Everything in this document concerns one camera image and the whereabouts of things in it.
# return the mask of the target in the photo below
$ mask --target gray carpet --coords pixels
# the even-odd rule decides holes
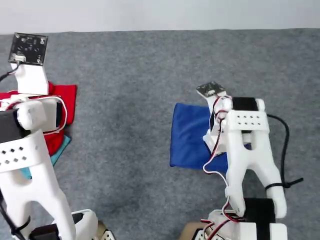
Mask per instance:
[[[0,73],[10,69],[11,41],[0,36]],[[72,142],[54,167],[71,209],[94,210],[118,240],[172,240],[220,208],[218,176],[169,167],[175,103],[206,105],[195,88],[217,81],[231,95],[264,99],[289,124],[286,178],[305,181],[286,191],[281,222],[289,240],[318,239],[319,64],[320,29],[49,34],[48,79],[78,84]],[[0,84],[1,92],[15,88],[13,77]],[[279,166],[284,129],[269,122]],[[243,185],[245,196],[264,196],[252,172]],[[37,224],[48,223],[33,207]],[[2,219],[0,238],[9,238]]]

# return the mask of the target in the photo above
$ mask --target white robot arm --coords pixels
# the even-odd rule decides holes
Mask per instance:
[[[43,133],[65,126],[56,129],[52,113],[53,98],[59,97],[28,98],[48,94],[43,68],[47,41],[46,36],[16,33],[9,57],[14,69],[0,77],[16,74],[22,93],[3,99],[0,108],[0,213],[16,240],[114,240],[92,210],[71,212],[59,187]],[[32,179],[23,176],[23,168],[29,168]],[[40,203],[54,222],[33,229],[31,202]]]
[[[282,182],[272,155],[264,101],[253,97],[231,97],[223,87],[214,82],[199,86],[197,92],[207,100],[210,110],[209,129],[203,136],[203,140],[212,152],[209,162],[218,153],[227,153],[226,205],[231,205],[233,210],[230,213],[249,219],[257,225],[252,228],[250,225],[253,222],[240,222],[237,220],[239,218],[229,217],[233,224],[221,230],[224,237],[232,240],[287,239],[286,226],[275,222],[275,218],[281,219],[286,216],[287,203],[284,193],[285,183]],[[266,199],[244,198],[242,182],[248,169],[256,173],[265,187]],[[225,214],[226,205],[222,211],[215,210],[209,215],[209,219],[215,222],[215,226],[228,220]],[[269,222],[262,223],[269,229],[268,238],[261,237],[266,235],[266,231],[264,230],[263,233],[258,231],[261,228],[258,225],[261,223],[256,216],[253,216],[253,209],[257,212],[263,209],[272,212],[271,215],[261,215],[269,219]]]
[[[7,206],[2,214],[9,220],[15,239],[98,240],[96,214],[89,209],[71,213],[67,198],[59,188],[39,129],[45,120],[44,107],[37,100],[0,112],[0,189]],[[20,169],[26,167],[32,179],[22,175]],[[54,218],[53,224],[32,230],[30,203],[33,201],[40,203]],[[113,239],[108,230],[103,234]]]

